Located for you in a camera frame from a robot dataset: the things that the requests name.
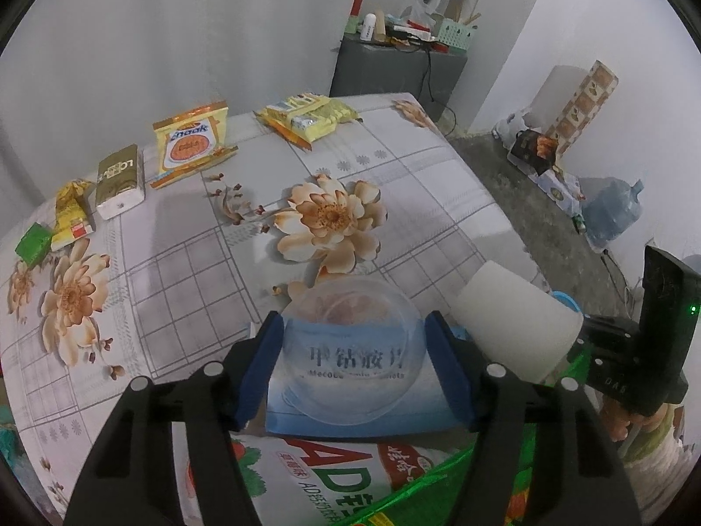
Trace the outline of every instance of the clear plastic bowl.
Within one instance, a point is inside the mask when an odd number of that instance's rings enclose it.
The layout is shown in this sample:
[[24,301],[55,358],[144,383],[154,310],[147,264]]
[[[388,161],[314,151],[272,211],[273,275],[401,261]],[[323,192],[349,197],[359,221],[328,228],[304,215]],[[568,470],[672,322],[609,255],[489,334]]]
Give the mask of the clear plastic bowl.
[[285,309],[284,398],[309,417],[357,425],[384,415],[416,381],[423,319],[396,287],[349,275]]

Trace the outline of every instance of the green packet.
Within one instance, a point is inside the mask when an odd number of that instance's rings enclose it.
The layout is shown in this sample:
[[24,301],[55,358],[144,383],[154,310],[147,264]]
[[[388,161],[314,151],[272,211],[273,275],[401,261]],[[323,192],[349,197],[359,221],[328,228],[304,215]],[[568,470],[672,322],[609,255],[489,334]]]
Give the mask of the green packet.
[[[572,377],[587,381],[591,351],[586,348],[557,379]],[[520,520],[526,510],[533,473],[536,425],[524,426],[518,473],[514,477],[505,524]],[[362,512],[335,522],[333,526],[444,526],[460,494],[465,474],[472,464],[474,446],[451,456],[425,475],[392,493]]]

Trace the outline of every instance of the green basket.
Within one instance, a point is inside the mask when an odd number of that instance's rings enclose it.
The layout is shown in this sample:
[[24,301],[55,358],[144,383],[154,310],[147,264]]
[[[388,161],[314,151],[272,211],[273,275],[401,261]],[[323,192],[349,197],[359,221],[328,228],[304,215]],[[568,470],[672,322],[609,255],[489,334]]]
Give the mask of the green basket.
[[433,29],[433,33],[439,43],[464,52],[470,48],[475,32],[476,25],[459,24],[457,21],[443,16],[436,20],[436,25]]

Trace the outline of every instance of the concrete floor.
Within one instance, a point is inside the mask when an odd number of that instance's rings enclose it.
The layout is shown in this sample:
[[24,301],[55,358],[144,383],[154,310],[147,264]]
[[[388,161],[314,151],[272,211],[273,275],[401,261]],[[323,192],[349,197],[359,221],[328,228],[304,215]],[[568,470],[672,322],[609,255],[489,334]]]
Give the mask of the concrete floor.
[[[571,219],[506,160],[500,141],[488,134],[450,142],[506,213],[553,290],[572,296],[586,313],[626,316],[601,258]],[[606,263],[623,293],[623,276],[611,260]]]

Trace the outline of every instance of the yellow wrapper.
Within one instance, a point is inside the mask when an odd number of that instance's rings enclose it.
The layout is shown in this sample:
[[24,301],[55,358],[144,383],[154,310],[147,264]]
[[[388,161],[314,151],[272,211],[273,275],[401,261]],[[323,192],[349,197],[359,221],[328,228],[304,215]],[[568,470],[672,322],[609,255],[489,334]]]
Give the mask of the yellow wrapper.
[[279,126],[299,136],[302,143],[293,142],[304,149],[307,149],[304,143],[311,144],[314,140],[330,135],[339,122],[358,118],[358,113],[353,108],[338,99],[314,93],[290,96],[284,101],[268,105],[257,115],[283,136],[287,137]]
[[151,187],[161,188],[234,154],[236,146],[223,144],[228,112],[226,101],[220,101],[154,124],[160,168]]
[[51,238],[52,251],[92,233],[88,215],[80,202],[83,202],[83,196],[94,185],[88,180],[73,180],[56,194],[56,225]]

